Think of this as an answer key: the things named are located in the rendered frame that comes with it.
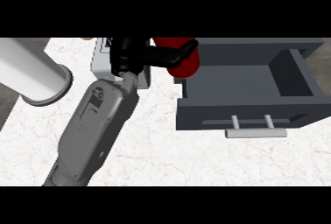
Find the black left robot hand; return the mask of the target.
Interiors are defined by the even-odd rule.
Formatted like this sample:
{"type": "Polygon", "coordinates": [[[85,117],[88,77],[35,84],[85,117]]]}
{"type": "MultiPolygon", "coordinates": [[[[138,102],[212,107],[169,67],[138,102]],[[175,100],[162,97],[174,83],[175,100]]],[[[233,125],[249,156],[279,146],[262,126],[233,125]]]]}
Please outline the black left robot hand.
{"type": "Polygon", "coordinates": [[[138,74],[144,66],[175,68],[197,49],[197,40],[178,48],[155,46],[153,38],[112,38],[109,42],[110,73],[121,77],[125,72],[138,74]]]}

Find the red can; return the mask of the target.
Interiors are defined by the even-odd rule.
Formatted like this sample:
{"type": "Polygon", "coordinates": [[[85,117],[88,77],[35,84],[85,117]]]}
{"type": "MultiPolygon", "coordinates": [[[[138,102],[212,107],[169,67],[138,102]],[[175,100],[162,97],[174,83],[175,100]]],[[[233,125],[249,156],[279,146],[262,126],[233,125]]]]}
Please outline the red can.
{"type": "MultiPolygon", "coordinates": [[[[178,48],[193,38],[153,38],[155,46],[178,48]]],[[[168,68],[169,75],[177,79],[190,77],[199,69],[197,49],[193,49],[190,57],[180,62],[175,68],[168,68]]]]}

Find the dark grey open drawer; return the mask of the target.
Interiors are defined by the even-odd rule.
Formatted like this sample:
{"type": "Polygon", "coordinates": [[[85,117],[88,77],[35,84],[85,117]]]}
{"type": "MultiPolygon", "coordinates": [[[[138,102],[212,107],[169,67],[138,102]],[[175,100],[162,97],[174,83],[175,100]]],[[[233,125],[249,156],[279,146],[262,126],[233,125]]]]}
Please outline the dark grey open drawer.
{"type": "Polygon", "coordinates": [[[320,38],[199,38],[200,66],[183,80],[183,97],[217,101],[276,100],[321,94],[305,58],[320,38]]]}

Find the dark grey drawer front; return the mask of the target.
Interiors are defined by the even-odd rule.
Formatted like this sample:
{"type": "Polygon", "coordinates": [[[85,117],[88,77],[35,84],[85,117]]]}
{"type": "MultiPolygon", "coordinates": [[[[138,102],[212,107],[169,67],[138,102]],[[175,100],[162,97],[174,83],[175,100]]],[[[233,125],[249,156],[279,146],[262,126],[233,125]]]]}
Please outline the dark grey drawer front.
{"type": "Polygon", "coordinates": [[[265,128],[264,115],[276,128],[301,128],[331,116],[331,96],[178,99],[175,130],[230,129],[231,116],[242,129],[265,128]]]}

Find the white cylinder with grey rim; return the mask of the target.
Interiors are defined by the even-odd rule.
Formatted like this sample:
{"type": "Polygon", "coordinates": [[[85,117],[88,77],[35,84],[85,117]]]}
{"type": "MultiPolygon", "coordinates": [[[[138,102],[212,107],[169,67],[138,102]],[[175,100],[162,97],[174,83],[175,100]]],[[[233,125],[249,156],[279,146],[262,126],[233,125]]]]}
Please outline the white cylinder with grey rim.
{"type": "Polygon", "coordinates": [[[0,82],[23,101],[44,107],[67,93],[73,76],[30,38],[0,38],[0,82]]]}

